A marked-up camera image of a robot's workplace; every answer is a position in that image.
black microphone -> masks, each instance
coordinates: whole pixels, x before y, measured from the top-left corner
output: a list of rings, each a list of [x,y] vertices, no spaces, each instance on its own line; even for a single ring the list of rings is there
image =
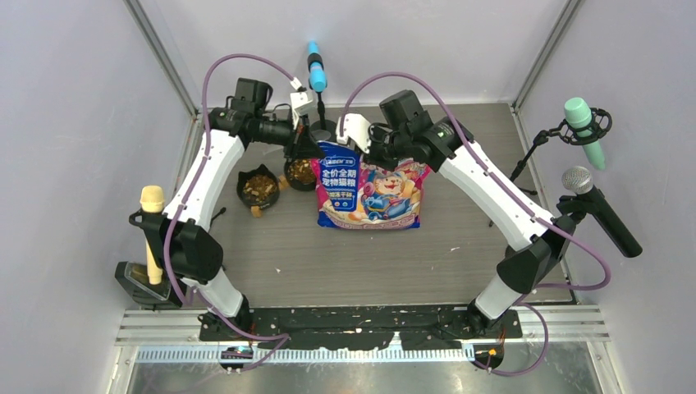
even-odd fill
[[[597,219],[624,256],[631,258],[643,253],[643,247],[616,215],[602,191],[593,184],[592,174],[587,168],[577,166],[564,172],[563,187],[577,194],[573,200],[581,202],[583,211]]]

blue microphone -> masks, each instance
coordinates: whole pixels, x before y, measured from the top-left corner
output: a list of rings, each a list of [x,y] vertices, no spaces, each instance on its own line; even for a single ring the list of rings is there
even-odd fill
[[[309,41],[307,65],[309,66],[309,87],[317,93],[322,93],[327,85],[326,74],[324,74],[322,56],[319,55],[319,46],[314,41]]]

blue label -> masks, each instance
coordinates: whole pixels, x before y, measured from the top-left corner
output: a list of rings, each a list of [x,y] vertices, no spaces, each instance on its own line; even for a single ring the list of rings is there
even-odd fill
[[[328,193],[334,210],[353,212],[357,208],[360,156],[352,150],[319,142],[326,158],[319,160],[319,182]]]

cartoon character on bag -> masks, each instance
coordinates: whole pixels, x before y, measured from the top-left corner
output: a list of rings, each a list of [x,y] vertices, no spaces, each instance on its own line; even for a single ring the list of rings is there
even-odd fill
[[[384,174],[373,171],[363,186],[360,202],[369,220],[389,220],[415,209],[420,191],[403,172]]]

bowl of food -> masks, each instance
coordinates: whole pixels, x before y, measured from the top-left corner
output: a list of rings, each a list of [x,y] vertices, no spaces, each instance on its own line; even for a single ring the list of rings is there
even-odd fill
[[[290,187],[295,190],[312,191],[316,188],[317,177],[308,158],[286,161],[283,172]]]
[[[263,209],[278,201],[281,188],[281,181],[263,164],[255,170],[239,173],[237,195],[257,218],[261,217]]]

